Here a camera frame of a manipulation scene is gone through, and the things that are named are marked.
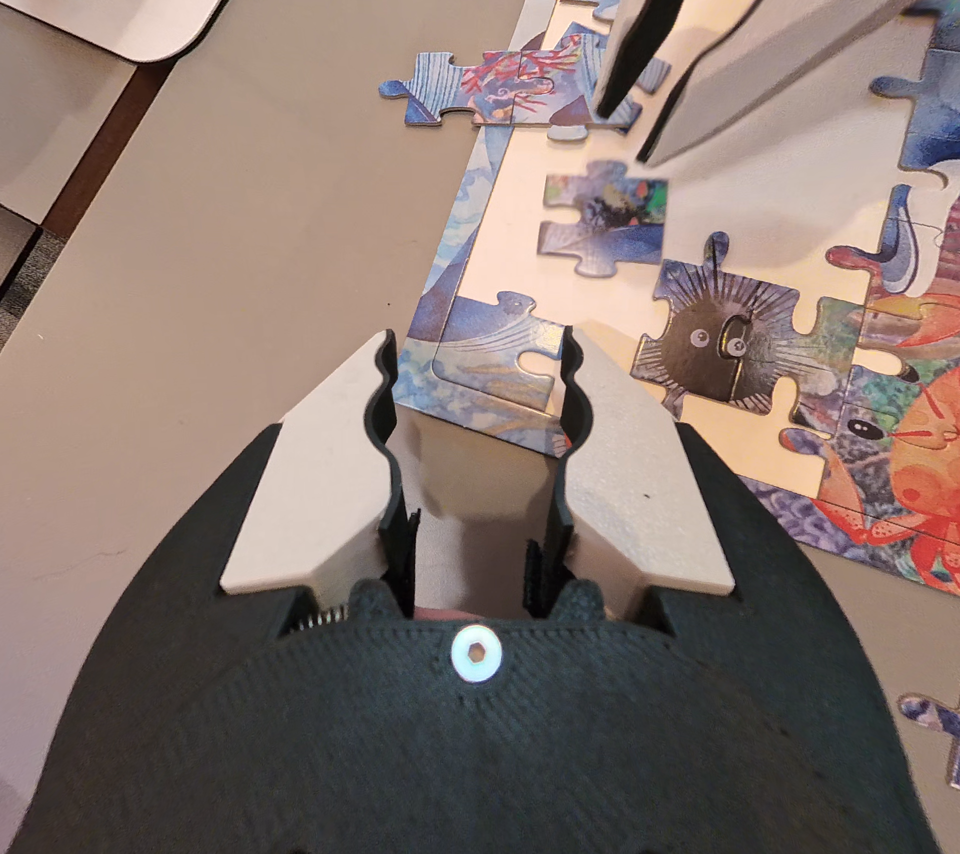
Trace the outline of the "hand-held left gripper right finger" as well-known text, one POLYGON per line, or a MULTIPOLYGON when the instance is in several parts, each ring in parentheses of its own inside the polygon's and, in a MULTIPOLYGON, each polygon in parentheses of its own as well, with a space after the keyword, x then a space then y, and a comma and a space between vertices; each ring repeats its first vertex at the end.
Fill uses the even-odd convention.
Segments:
POLYGON ((562 335, 565 386, 543 543, 525 559, 525 609, 545 618, 566 583, 594 582, 606 613, 632 619, 652 586, 735 588, 674 419, 582 328, 562 335))

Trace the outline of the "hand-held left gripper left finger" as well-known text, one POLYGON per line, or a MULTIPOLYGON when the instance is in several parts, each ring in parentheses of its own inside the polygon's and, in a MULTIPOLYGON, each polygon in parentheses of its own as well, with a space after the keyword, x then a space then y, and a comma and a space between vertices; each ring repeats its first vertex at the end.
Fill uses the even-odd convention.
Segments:
POLYGON ((397 378, 397 340, 384 330, 283 416, 221 575, 225 593, 304 586, 332 609, 356 582, 384 579, 413 615, 419 513, 407 513, 387 448, 397 378))

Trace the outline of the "lavender white whale puzzle piece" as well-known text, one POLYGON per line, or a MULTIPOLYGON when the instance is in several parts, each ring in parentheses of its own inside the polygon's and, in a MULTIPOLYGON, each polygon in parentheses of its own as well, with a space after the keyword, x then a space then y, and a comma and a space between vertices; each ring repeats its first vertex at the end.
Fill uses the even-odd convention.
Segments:
POLYGON ((902 15, 933 18, 920 78, 880 76, 870 82, 870 92, 887 99, 911 99, 923 111, 942 105, 958 112, 959 0, 917 0, 902 15))

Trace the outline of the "black sea urchin puzzle piece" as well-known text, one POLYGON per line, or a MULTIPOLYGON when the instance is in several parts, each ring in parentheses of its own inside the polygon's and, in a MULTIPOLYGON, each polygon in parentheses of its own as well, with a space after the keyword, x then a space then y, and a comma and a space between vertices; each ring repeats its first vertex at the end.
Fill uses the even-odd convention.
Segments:
POLYGON ((668 301, 669 317, 661 336, 642 335, 630 375, 664 387, 676 417, 689 394, 766 415, 790 371, 798 291, 726 272, 728 248, 728 235, 713 232, 701 264, 661 266, 654 299, 668 301))

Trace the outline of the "sea print puzzle board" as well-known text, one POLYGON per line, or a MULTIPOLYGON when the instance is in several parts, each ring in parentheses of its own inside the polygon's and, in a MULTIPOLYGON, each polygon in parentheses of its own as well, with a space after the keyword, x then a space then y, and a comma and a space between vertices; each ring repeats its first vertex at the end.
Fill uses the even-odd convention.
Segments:
MULTIPOLYGON (((534 452, 561 457, 560 359, 524 353, 519 364, 554 385, 545 412, 439 378, 433 362, 456 296, 489 304, 499 292, 534 299, 533 315, 582 328, 667 414, 691 422, 798 541, 958 596, 958 159, 901 167, 916 101, 871 92, 879 77, 918 80, 933 18, 890 20, 729 127, 658 164, 639 158, 693 60, 755 0, 683 0, 677 20, 627 96, 642 113, 625 135, 593 128, 579 141, 544 125, 481 124, 400 355, 394 397, 427 416, 534 452), (573 224, 572 207, 546 207, 550 174, 578 176, 594 160, 631 177, 667 181, 658 264, 619 261, 606 278, 577 274, 574 257, 539 255, 542 222, 573 224), (830 264, 836 246, 875 250, 892 189, 949 195, 940 257, 920 293, 870 297, 867 270, 830 264), (666 389, 631 368, 642 336, 666 329, 654 298, 663 262, 699 266, 714 232, 728 236, 726 272, 798 292, 793 325, 812 331, 817 304, 864 308, 837 430, 790 420, 798 389, 780 378, 766 414, 685 396, 674 416, 666 389)), ((615 23, 592 3, 524 0, 505 50, 552 51, 572 24, 609 39, 615 23)))

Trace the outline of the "coral striped edge puzzle piece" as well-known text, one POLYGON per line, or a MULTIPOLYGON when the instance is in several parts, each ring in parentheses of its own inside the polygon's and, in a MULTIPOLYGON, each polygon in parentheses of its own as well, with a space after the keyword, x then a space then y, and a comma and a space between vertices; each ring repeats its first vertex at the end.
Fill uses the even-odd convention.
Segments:
POLYGON ((514 127, 545 126, 556 111, 583 94, 593 108, 594 91, 601 72, 608 36, 572 23, 551 50, 524 52, 523 74, 531 76, 534 69, 554 82, 552 92, 532 98, 523 105, 518 98, 514 104, 514 127))

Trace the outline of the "dark blue whale eye piece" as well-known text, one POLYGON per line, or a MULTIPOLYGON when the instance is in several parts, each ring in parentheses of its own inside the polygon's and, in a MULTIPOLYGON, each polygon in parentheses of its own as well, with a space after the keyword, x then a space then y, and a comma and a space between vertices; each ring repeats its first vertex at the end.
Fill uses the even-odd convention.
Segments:
POLYGON ((550 116, 547 138, 556 142, 579 142, 594 128, 612 129, 625 135, 641 115, 642 104, 628 95, 611 117, 598 116, 581 93, 550 116))

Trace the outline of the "blue red coral puzzle piece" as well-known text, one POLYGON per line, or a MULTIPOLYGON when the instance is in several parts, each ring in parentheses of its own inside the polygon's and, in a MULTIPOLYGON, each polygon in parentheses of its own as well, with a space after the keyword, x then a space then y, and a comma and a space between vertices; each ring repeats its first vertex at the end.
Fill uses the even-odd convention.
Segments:
POLYGON ((525 75, 523 59, 521 51, 485 52, 480 64, 462 69, 451 109, 472 112, 478 126, 509 126, 517 99, 526 105, 554 89, 553 80, 537 68, 525 75))

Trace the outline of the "blue wave puzzle piece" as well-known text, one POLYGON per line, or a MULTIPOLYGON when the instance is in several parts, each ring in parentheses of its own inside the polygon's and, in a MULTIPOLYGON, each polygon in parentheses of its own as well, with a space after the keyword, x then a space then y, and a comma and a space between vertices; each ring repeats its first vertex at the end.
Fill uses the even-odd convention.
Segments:
POLYGON ((552 375, 531 373, 520 356, 535 353, 558 360, 564 325, 533 314, 527 294, 499 291, 494 304, 456 296, 438 343, 433 370, 438 378, 544 413, 552 375))

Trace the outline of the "blue dark coral puzzle piece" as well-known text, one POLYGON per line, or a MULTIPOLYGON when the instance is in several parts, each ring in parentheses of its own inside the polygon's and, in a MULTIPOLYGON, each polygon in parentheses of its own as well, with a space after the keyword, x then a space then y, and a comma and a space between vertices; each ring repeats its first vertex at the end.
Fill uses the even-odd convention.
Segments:
POLYGON ((550 173, 545 178, 545 207, 576 208, 573 223, 543 221, 538 255, 574 257, 575 272, 585 277, 616 275, 617 264, 657 265, 663 257, 668 183, 632 177, 627 165, 594 160, 584 174, 550 173))

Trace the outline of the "purple blue white puzzle piece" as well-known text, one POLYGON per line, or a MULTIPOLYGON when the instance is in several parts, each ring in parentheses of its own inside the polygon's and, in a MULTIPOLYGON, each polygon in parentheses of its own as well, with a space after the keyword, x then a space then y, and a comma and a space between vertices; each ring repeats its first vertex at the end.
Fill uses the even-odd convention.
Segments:
POLYGON ((905 693, 897 699, 902 716, 914 723, 947 735, 951 750, 947 761, 946 783, 959 790, 959 709, 917 693, 905 693))

